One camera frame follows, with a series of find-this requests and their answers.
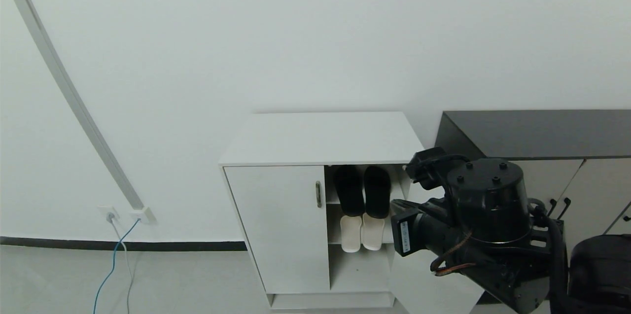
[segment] blue cable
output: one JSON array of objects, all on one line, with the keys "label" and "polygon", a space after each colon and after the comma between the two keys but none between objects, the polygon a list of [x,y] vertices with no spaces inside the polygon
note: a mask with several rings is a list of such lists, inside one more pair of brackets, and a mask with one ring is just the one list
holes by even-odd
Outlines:
[{"label": "blue cable", "polygon": [[138,222],[140,222],[140,218],[138,218],[138,220],[136,220],[136,222],[133,224],[133,226],[129,229],[129,231],[127,231],[125,233],[125,235],[122,236],[122,238],[120,238],[119,242],[117,242],[116,246],[114,247],[114,252],[112,255],[112,271],[110,271],[110,273],[107,274],[107,277],[105,278],[105,280],[103,280],[103,283],[101,283],[101,285],[99,286],[99,290],[97,291],[97,296],[94,298],[94,310],[92,310],[92,314],[97,314],[97,300],[99,300],[99,293],[101,292],[101,288],[103,288],[103,285],[105,284],[105,281],[107,281],[108,278],[110,278],[110,276],[113,274],[114,269],[116,267],[116,251],[120,245],[120,243],[122,243],[122,240],[129,234],[131,233],[132,230],[134,230],[134,227],[136,226],[136,224],[138,224]]}]

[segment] open cabinet door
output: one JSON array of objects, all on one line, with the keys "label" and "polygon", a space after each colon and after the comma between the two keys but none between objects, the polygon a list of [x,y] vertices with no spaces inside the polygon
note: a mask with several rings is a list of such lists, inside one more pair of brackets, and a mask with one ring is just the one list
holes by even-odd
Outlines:
[{"label": "open cabinet door", "polygon": [[[442,189],[425,191],[413,184],[408,194],[408,200],[418,203],[432,197],[443,197]],[[410,314],[469,314],[484,289],[461,274],[434,276],[430,264],[435,258],[429,250],[405,257],[395,253],[390,291]]]}]

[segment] white wall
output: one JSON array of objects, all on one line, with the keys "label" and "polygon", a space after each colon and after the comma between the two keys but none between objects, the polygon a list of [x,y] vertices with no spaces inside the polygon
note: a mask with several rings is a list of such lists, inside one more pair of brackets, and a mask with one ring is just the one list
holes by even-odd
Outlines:
[{"label": "white wall", "polygon": [[[110,238],[95,205],[129,206],[7,1],[2,235]],[[403,110],[433,145],[444,109],[631,107],[631,0],[33,1],[160,222],[133,240],[241,239],[216,162],[253,111]]]}]

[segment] black slipper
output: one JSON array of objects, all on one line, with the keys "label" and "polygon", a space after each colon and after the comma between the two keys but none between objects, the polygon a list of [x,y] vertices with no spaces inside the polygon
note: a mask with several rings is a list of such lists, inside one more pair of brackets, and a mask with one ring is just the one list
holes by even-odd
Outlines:
[{"label": "black slipper", "polygon": [[366,213],[383,219],[390,213],[390,176],[386,170],[369,166],[363,174],[363,190],[366,193]]},{"label": "black slipper", "polygon": [[340,166],[333,174],[335,190],[340,198],[342,213],[357,217],[364,212],[361,176],[352,165]]}]

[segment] label sticker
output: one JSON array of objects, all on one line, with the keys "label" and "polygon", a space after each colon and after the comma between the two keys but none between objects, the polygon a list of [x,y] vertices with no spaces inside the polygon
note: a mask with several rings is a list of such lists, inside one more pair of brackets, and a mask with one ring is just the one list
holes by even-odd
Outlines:
[{"label": "label sticker", "polygon": [[410,252],[410,232],[408,222],[401,223],[401,242],[403,243],[403,253]]}]

